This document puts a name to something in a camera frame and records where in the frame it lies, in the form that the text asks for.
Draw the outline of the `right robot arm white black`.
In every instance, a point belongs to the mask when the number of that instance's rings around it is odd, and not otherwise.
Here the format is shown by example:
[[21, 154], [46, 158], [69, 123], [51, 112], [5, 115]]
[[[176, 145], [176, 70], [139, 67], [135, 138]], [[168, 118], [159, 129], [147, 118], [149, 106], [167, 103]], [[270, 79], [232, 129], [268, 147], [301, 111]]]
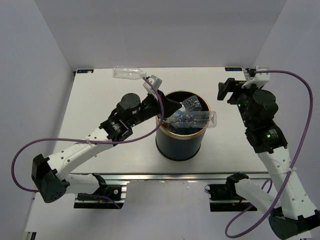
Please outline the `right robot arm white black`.
[[297, 173], [291, 166], [287, 140], [273, 118], [279, 107], [276, 97], [261, 84], [246, 83], [234, 78], [218, 84], [217, 100], [236, 105], [245, 135], [254, 152], [267, 169], [277, 196], [272, 197], [256, 186], [244, 173], [235, 173], [226, 179], [226, 195], [236, 200], [249, 201], [268, 217], [274, 234], [281, 240], [319, 227], [320, 211], [305, 192]]

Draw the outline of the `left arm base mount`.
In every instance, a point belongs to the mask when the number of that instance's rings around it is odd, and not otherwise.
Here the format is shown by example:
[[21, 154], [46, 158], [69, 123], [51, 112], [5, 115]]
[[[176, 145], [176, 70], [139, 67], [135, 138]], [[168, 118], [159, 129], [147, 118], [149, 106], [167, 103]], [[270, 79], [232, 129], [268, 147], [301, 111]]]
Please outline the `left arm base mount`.
[[75, 209], [117, 209], [120, 210], [124, 205], [122, 197], [123, 186], [121, 184], [108, 184], [98, 173], [93, 177], [99, 183], [99, 187], [94, 193], [80, 193], [75, 197], [73, 207]]

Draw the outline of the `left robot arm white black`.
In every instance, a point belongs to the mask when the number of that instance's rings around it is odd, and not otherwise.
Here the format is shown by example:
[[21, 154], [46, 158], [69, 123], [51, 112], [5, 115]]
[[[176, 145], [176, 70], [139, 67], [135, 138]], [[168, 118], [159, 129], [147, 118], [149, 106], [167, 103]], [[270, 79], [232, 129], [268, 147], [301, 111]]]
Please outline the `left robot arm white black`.
[[31, 179], [45, 203], [52, 203], [64, 194], [87, 194], [99, 200], [105, 196], [107, 183], [98, 173], [73, 174], [73, 170], [124, 142], [133, 134], [132, 128], [157, 115], [170, 117], [182, 105], [168, 99], [161, 91], [157, 99], [148, 94], [144, 100], [135, 93], [125, 94], [107, 120], [87, 136], [70, 147], [44, 157], [37, 155], [32, 161]]

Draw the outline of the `bottle white green blue label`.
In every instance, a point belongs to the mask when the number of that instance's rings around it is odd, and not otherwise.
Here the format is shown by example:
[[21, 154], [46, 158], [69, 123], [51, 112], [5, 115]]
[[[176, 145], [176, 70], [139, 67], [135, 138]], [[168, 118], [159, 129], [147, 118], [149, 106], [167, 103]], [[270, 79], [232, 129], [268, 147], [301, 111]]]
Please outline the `bottle white green blue label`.
[[193, 95], [182, 102], [180, 102], [181, 108], [179, 109], [182, 112], [195, 112], [201, 111], [202, 105], [196, 95]]

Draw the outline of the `clear bottle white blue cap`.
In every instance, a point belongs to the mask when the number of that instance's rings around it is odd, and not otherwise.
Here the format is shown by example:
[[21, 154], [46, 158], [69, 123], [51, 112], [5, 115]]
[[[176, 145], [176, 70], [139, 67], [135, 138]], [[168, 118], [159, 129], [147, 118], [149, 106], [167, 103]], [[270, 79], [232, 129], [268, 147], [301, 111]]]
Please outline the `clear bottle white blue cap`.
[[114, 67], [112, 76], [116, 79], [139, 80], [147, 76], [147, 73], [136, 67]]

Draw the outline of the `clear crushed bottle white cap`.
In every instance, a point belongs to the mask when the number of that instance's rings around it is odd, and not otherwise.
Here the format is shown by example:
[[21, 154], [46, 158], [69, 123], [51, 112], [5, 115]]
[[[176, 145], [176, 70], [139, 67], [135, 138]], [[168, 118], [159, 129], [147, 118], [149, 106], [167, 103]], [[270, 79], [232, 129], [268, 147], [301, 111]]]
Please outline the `clear crushed bottle white cap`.
[[217, 114], [215, 111], [176, 111], [164, 123], [174, 128], [215, 128]]

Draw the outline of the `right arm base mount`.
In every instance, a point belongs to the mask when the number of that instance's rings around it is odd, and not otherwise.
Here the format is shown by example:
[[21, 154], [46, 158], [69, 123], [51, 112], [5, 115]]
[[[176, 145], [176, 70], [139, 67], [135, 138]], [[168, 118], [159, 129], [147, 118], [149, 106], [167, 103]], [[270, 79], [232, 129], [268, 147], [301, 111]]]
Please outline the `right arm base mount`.
[[240, 180], [249, 179], [249, 176], [238, 172], [226, 178], [224, 184], [207, 184], [204, 191], [209, 194], [210, 211], [217, 212], [242, 212], [249, 208], [248, 211], [257, 211], [245, 198], [236, 194], [235, 184]]

